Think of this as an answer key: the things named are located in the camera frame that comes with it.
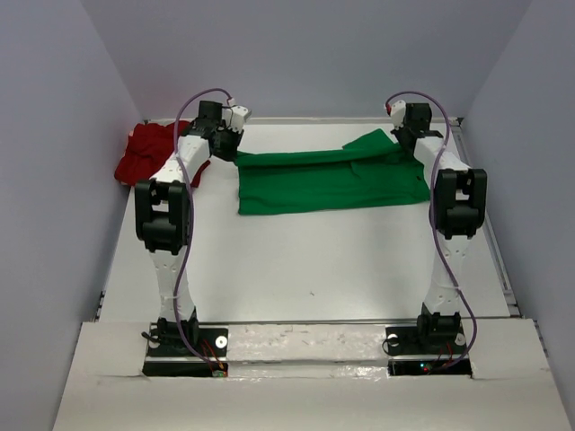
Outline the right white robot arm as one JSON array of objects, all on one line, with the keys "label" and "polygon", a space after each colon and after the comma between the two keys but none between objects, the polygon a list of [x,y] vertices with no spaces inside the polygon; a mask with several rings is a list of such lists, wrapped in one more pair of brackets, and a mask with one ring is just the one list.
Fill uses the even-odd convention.
[{"label": "right white robot arm", "polygon": [[423,165],[436,251],[416,323],[387,328],[383,349],[390,356],[433,355],[443,347],[461,353],[466,349],[461,308],[468,304],[459,278],[469,244],[484,223],[487,173],[447,150],[448,134],[431,128],[427,103],[388,102],[386,111],[401,148]]}]

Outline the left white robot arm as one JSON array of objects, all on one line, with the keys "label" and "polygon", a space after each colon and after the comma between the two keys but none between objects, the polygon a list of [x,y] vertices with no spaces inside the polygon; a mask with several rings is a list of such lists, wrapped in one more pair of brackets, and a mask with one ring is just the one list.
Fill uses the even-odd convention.
[{"label": "left white robot arm", "polygon": [[187,127],[179,129],[180,122],[174,122],[166,162],[134,188],[136,234],[154,264],[160,296],[155,329],[146,337],[181,355],[199,353],[197,309],[186,270],[194,223],[192,180],[212,157],[226,162],[237,158],[251,115],[234,99],[225,104],[201,101]]}]

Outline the green t-shirt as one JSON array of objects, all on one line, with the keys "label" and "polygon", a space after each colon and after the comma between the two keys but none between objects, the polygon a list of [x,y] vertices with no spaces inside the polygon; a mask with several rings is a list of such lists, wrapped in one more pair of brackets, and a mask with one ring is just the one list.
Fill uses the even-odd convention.
[{"label": "green t-shirt", "polygon": [[240,153],[238,213],[277,216],[429,200],[423,165],[381,129],[340,149]]}]

